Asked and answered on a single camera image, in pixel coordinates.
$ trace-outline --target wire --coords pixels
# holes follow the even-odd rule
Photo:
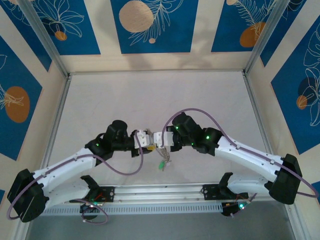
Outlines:
[[[141,156],[141,161],[140,161],[140,165],[138,167],[138,169],[134,172],[131,172],[131,173],[124,173],[124,172],[120,172],[116,169],[114,169],[111,165],[109,165],[106,160],[104,160],[103,158],[101,158],[100,156],[97,156],[97,155],[94,155],[94,154],[84,154],[84,155],[80,155],[80,156],[77,156],[76,158],[71,158],[69,160],[66,160],[60,164],[58,164],[57,166],[49,169],[48,171],[46,171],[43,175],[40,175],[38,176],[37,178],[35,178],[33,181],[31,181],[27,186],[25,186],[24,189],[21,190],[21,192],[19,192],[19,194],[15,197],[15,199],[12,201],[11,205],[9,206],[8,208],[8,211],[6,212],[6,218],[8,220],[15,220],[15,219],[18,219],[19,216],[10,216],[11,214],[11,211],[12,209],[14,208],[15,204],[17,203],[17,201],[21,198],[21,196],[33,185],[35,184],[37,181],[39,181],[40,179],[42,178],[45,178],[46,175],[50,174],[51,172],[63,167],[64,165],[67,165],[68,163],[71,163],[73,161],[77,161],[78,159],[83,159],[83,158],[87,158],[87,157],[93,157],[95,159],[98,159],[100,160],[101,162],[103,162],[107,167],[109,167],[112,171],[116,172],[117,174],[120,174],[120,175],[124,175],[124,176],[132,176],[136,173],[138,173],[141,168],[142,168],[142,165],[144,163],[144,153],[143,153],[143,149],[141,147],[141,144],[139,142],[139,139],[138,139],[138,136],[137,136],[137,133],[138,131],[136,131],[134,133],[134,137],[138,143],[138,146],[139,146],[139,152],[140,152],[140,156]],[[99,206],[95,205],[94,203],[92,202],[89,202],[89,201],[86,201],[86,200],[83,200],[83,199],[76,199],[76,201],[79,201],[79,202],[82,202],[82,203],[86,203],[86,204],[90,204],[92,206],[94,206],[96,209],[100,210],[105,216],[106,216],[106,220],[105,221],[102,221],[102,222],[92,222],[92,221],[88,221],[84,218],[84,212],[82,213],[82,219],[84,222],[86,223],[89,223],[89,224],[94,224],[94,225],[102,225],[102,224],[105,224],[107,221],[108,221],[108,214]]]
[[[243,150],[244,152],[247,152],[249,154],[252,154],[254,156],[257,156],[257,157],[260,157],[264,160],[266,160],[267,162],[271,162],[272,160],[264,155],[261,155],[259,153],[256,153],[252,150],[249,150],[245,147],[238,147],[237,144],[235,144],[229,137],[228,135],[226,134],[226,132],[222,129],[222,127],[219,125],[219,123],[209,114],[207,113],[206,111],[204,110],[201,110],[201,109],[198,109],[198,108],[186,108],[186,109],[183,109],[181,111],[178,111],[177,113],[175,113],[172,117],[169,118],[169,120],[165,123],[163,129],[162,129],[162,136],[161,136],[161,142],[162,142],[162,145],[161,145],[161,148],[163,148],[164,144],[165,144],[165,139],[164,139],[164,134],[165,134],[165,130],[166,130],[166,127],[169,125],[169,123],[176,117],[178,116],[179,114],[183,113],[183,112],[187,112],[187,111],[196,111],[196,112],[200,112],[200,113],[203,113],[205,114],[207,117],[209,117],[213,122],[214,124],[218,127],[218,129],[221,131],[221,133],[223,134],[223,136],[227,139],[227,141],[234,147],[237,147],[239,150]],[[302,196],[306,196],[306,197],[310,197],[310,198],[318,198],[319,197],[319,192],[309,183],[307,182],[304,178],[302,178],[301,176],[299,176],[297,173],[295,173],[294,171],[292,171],[291,169],[289,169],[288,167],[274,161],[274,165],[276,165],[277,167],[280,167],[284,170],[286,170],[287,172],[289,172],[290,174],[292,174],[293,176],[295,176],[297,179],[299,179],[301,182],[303,182],[305,185],[307,185],[313,192],[314,192],[314,195],[311,195],[311,194],[308,194],[308,193],[304,193],[304,192],[297,192],[297,194],[299,195],[302,195]]]

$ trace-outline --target robotic arm link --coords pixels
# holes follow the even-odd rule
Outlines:
[[[248,193],[268,193],[283,204],[294,203],[300,181],[306,183],[302,178],[296,157],[290,154],[285,157],[267,154],[237,142],[226,135],[208,113],[205,114],[214,120],[220,130],[212,127],[201,128],[184,113],[188,110],[204,112],[196,108],[184,109],[167,122],[162,132],[154,134],[134,130],[128,136],[127,124],[121,120],[115,120],[108,126],[105,133],[99,134],[76,154],[34,172],[22,170],[17,174],[7,196],[11,203],[7,213],[8,219],[20,218],[24,223],[29,222],[54,205],[71,200],[89,203],[99,198],[105,191],[108,193],[106,195],[108,200],[112,202],[114,188],[100,187],[88,175],[72,183],[66,183],[66,181],[101,163],[118,174],[125,176],[136,174],[142,168],[143,155],[152,152],[152,147],[155,145],[158,148],[170,147],[171,152],[177,152],[189,146],[201,154],[234,161],[263,176],[254,180],[245,176],[240,179],[232,172],[227,172],[219,184],[203,186],[203,189],[212,193],[211,198],[205,197],[205,200],[234,200],[239,195],[247,199]],[[132,173],[123,173],[114,169],[106,162],[113,156],[114,151],[130,151],[132,158],[140,155],[139,168]],[[319,194],[315,189],[312,190],[315,195],[309,195],[309,197],[318,197]],[[17,217],[10,216],[12,208],[17,212]]]

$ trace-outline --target white platform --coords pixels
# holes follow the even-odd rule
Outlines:
[[[234,139],[265,151],[256,117],[241,72],[215,71],[128,71],[74,75],[66,98],[49,165],[77,152],[113,120],[135,129],[160,131],[166,121],[184,108],[200,108],[212,114]],[[215,127],[205,115],[188,112],[204,127]],[[226,159],[212,157],[185,147],[170,154],[165,171],[161,157],[145,155],[141,171],[121,176],[103,164],[90,172],[98,184],[178,184],[218,182],[225,172],[255,174]],[[133,172],[140,158],[130,152],[115,152],[108,161],[119,171]]]

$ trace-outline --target purple cable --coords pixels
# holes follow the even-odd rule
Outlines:
[[[53,171],[61,168],[62,166],[66,165],[66,164],[68,164],[68,163],[71,163],[71,162],[73,162],[73,161],[76,161],[76,160],[78,160],[78,159],[87,158],[87,157],[96,158],[96,159],[100,160],[101,162],[103,162],[103,163],[104,163],[107,167],[109,167],[112,171],[116,172],[117,174],[124,175],[124,176],[131,176],[131,175],[134,175],[134,174],[138,173],[138,172],[141,170],[142,165],[143,165],[143,163],[144,163],[144,152],[143,152],[143,149],[142,149],[141,144],[140,144],[140,142],[139,142],[139,139],[138,139],[138,136],[137,136],[137,132],[138,132],[138,131],[136,131],[136,132],[134,133],[134,137],[135,137],[135,139],[136,139],[136,141],[137,141],[137,143],[138,143],[138,146],[139,146],[139,152],[140,152],[140,156],[141,156],[141,161],[140,161],[140,165],[139,165],[139,167],[138,167],[138,169],[137,169],[136,171],[131,172],[131,173],[120,172],[120,171],[114,169],[114,168],[113,168],[110,164],[108,164],[103,158],[101,158],[101,157],[99,157],[99,156],[97,156],[97,155],[94,155],[94,154],[84,154],[84,155],[77,156],[76,158],[71,158],[71,159],[69,159],[69,160],[67,160],[67,161],[65,161],[65,162],[62,162],[62,163],[58,164],[57,166],[53,167],[52,169],[46,171],[46,172],[44,173],[44,175],[38,176],[36,179],[34,179],[33,181],[31,181],[27,186],[25,186],[25,188],[21,190],[21,192],[15,197],[15,199],[12,201],[11,205],[9,206],[8,211],[6,212],[6,218],[7,218],[8,220],[15,220],[15,219],[18,219],[18,218],[19,218],[19,216],[14,216],[14,217],[10,216],[11,211],[12,211],[12,209],[14,208],[14,205],[17,203],[17,201],[21,198],[21,196],[22,196],[33,184],[35,184],[35,183],[36,183],[37,181],[39,181],[40,179],[44,178],[47,174],[50,174],[51,172],[53,172]],[[103,221],[103,222],[92,222],[92,221],[85,220],[85,219],[84,219],[84,214],[82,213],[82,216],[81,216],[81,217],[82,217],[82,219],[83,219],[86,223],[95,224],[95,225],[101,225],[101,224],[105,224],[105,223],[108,221],[108,214],[107,214],[101,207],[96,206],[96,205],[94,205],[93,203],[91,203],[91,202],[89,202],[89,201],[86,201],[86,200],[83,200],[83,199],[76,199],[76,200],[79,201],[79,202],[82,202],[82,203],[86,203],[86,204],[93,205],[96,209],[100,210],[100,211],[106,216],[106,220]]]
[[[226,134],[226,132],[222,129],[222,127],[219,125],[219,123],[209,114],[207,113],[206,111],[203,111],[201,109],[198,109],[198,108],[186,108],[186,109],[183,109],[181,111],[178,111],[177,113],[175,113],[172,117],[169,118],[169,120],[165,123],[163,129],[162,129],[162,136],[161,136],[161,141],[162,141],[162,145],[161,145],[161,148],[164,147],[164,144],[165,144],[165,139],[164,139],[164,134],[165,134],[165,130],[166,130],[166,127],[169,125],[169,123],[176,117],[178,116],[179,114],[183,113],[183,112],[187,112],[187,111],[196,111],[196,112],[200,112],[200,113],[203,113],[205,114],[206,116],[208,116],[213,122],[214,124],[218,127],[218,129],[222,132],[222,135],[228,140],[228,142],[234,146],[234,147],[237,147],[237,144],[235,144],[229,137],[228,135]],[[260,157],[264,160],[266,160],[267,162],[271,162],[272,160],[264,155],[261,155],[259,153],[256,153],[254,151],[251,151],[247,148],[244,148],[244,147],[239,147],[238,149],[240,150],[243,150],[244,152],[247,152],[249,154],[252,154],[254,156],[257,156],[257,157]],[[319,192],[309,183],[307,182],[304,178],[302,178],[301,176],[299,176],[298,174],[296,174],[294,171],[292,171],[291,169],[287,168],[286,166],[283,166],[281,164],[279,164],[278,162],[274,162],[274,164],[280,168],[283,168],[284,170],[288,171],[290,174],[292,174],[293,176],[295,176],[297,179],[299,179],[301,182],[303,182],[305,185],[307,185],[313,192],[314,192],[314,195],[311,195],[311,194],[308,194],[308,193],[304,193],[304,192],[297,192],[297,194],[299,195],[302,195],[302,196],[306,196],[306,197],[310,197],[310,198],[318,198],[319,197]]]

